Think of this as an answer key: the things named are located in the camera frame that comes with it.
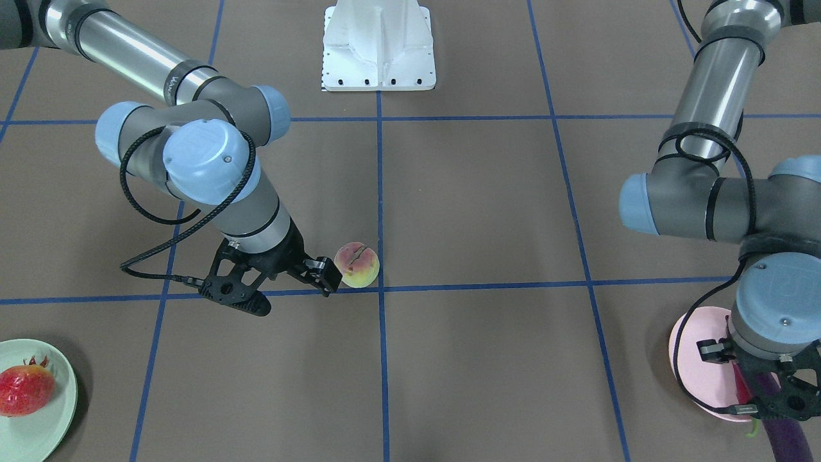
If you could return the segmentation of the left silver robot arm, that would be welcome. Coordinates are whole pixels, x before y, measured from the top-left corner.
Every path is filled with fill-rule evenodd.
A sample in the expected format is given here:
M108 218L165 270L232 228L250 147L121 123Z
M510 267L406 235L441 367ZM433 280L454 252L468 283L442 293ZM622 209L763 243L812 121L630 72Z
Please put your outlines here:
M698 406L721 415L806 421L819 416L819 156L754 178L737 144L745 104L778 33L819 22L818 1L713 1L685 90L647 173L619 196L625 227L738 244L726 336L701 340L704 362L736 363L751 397Z

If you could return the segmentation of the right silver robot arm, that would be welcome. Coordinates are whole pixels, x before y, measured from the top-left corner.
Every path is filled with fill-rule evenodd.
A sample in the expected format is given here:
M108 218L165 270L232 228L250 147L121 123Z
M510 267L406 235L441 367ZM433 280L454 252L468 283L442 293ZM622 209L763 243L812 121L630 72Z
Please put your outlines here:
M305 254L299 229L259 164L258 150L285 135L291 122L278 91L241 87L103 1L3 1L2 49L27 47L96 62L166 103L116 103L95 125L97 149L117 168L132 208L163 225L190 223L174 239L121 263L123 273L193 287L258 316L269 310L258 287L282 273L323 296L337 291L339 269ZM134 270L208 223L223 240L205 278Z

